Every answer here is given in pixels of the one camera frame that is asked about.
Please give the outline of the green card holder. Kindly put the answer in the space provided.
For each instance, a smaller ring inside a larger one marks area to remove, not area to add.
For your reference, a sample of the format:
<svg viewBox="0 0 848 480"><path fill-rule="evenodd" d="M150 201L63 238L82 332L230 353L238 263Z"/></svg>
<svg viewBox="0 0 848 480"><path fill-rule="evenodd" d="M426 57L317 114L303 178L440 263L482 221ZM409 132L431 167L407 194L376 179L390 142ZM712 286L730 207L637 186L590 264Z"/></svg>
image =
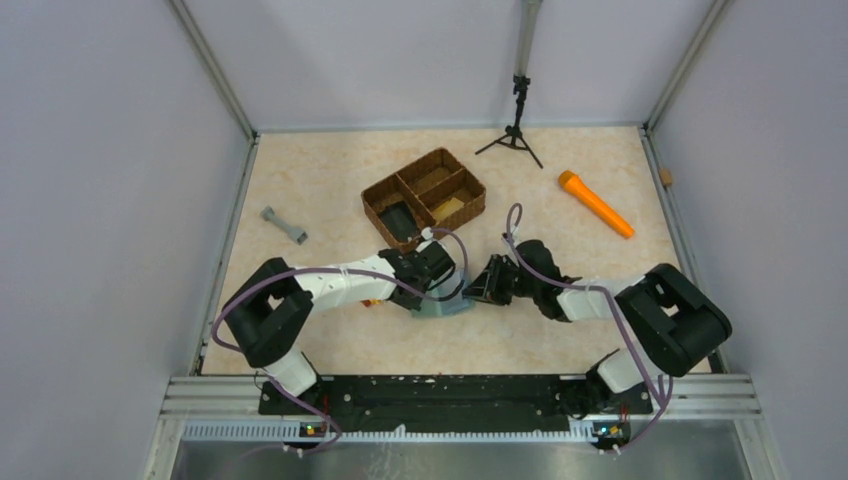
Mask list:
<svg viewBox="0 0 848 480"><path fill-rule="evenodd" d="M458 294L444 302L423 300L420 309L411 310L410 315L412 318L419 319L449 317L465 312L473 306L474 302L472 300L464 298L462 294Z"/></svg>

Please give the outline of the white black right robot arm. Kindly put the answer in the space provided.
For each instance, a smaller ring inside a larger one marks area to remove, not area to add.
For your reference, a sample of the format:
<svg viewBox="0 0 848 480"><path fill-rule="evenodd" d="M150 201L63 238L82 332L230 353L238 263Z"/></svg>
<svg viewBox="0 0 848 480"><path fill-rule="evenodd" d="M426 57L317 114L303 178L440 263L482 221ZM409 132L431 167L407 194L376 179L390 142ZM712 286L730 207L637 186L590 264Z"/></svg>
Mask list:
<svg viewBox="0 0 848 480"><path fill-rule="evenodd" d="M529 298L550 320L612 319L631 331L624 347L593 365L567 396L581 414L614 411L646 379L685 376L732 334L723 311L671 264L626 280L570 277L537 239L492 255L463 295L498 306Z"/></svg>

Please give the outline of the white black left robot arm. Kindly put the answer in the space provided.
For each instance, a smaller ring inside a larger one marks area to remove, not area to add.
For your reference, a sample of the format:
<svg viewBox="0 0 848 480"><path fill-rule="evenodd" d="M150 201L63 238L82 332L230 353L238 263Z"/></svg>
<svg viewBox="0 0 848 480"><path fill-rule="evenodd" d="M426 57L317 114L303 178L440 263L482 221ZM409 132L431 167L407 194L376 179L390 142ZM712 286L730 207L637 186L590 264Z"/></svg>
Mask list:
<svg viewBox="0 0 848 480"><path fill-rule="evenodd" d="M319 404L318 374L296 346L312 314L363 301L388 301L418 311L424 300L446 301L428 288L456 272L444 246L429 240L403 253L384 249L361 260L325 267L293 267L281 257L263 263L222 309L224 323L248 365L282 386L297 413Z"/></svg>

